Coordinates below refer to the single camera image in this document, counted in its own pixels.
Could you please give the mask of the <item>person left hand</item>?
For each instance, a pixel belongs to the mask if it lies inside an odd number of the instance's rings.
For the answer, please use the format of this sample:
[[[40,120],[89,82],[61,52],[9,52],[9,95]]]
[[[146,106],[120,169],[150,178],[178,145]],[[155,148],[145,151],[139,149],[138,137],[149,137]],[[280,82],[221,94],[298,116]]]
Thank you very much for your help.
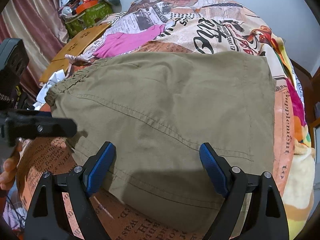
[[[20,152],[22,150],[22,144],[19,142],[12,152],[10,158],[8,158],[4,164],[4,171],[1,173],[1,189],[9,191],[15,181],[17,173],[17,165],[20,161]]]

